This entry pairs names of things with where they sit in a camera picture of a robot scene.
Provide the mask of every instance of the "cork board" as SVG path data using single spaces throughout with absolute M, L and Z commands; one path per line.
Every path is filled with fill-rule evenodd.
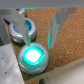
M 56 14 L 59 8 L 47 9 L 27 9 L 27 17 L 33 20 L 37 27 L 38 42 L 45 46 L 49 52 L 49 65 L 43 72 L 53 70 L 55 66 L 62 66 L 74 60 L 84 57 L 84 8 L 79 7 L 76 13 L 68 19 L 58 33 L 55 44 L 52 49 L 48 49 L 48 28 L 51 24 L 53 14 Z M 12 42 L 15 54 L 23 46 L 18 46 Z M 24 80 L 35 76 L 29 76 L 23 73 Z

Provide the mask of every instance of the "white surface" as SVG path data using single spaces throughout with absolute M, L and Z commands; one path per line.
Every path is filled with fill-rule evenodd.
M 28 7 L 83 7 L 84 0 L 0 0 L 0 9 Z
M 49 76 L 48 80 L 49 84 L 84 84 L 84 62 Z
M 24 84 L 11 44 L 0 47 L 0 84 Z

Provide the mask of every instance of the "brown surface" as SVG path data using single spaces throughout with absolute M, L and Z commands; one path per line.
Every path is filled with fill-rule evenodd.
M 47 48 L 48 27 L 53 14 L 59 8 L 51 9 L 28 9 L 27 16 L 32 19 L 37 26 L 36 42 Z M 13 44 L 17 55 L 20 46 Z M 45 72 L 54 69 L 54 66 L 62 66 L 76 59 L 84 57 L 84 8 L 77 8 L 76 13 L 64 24 L 61 32 L 58 33 L 56 42 L 49 52 L 49 65 Z M 34 76 L 23 73 L 25 80 Z

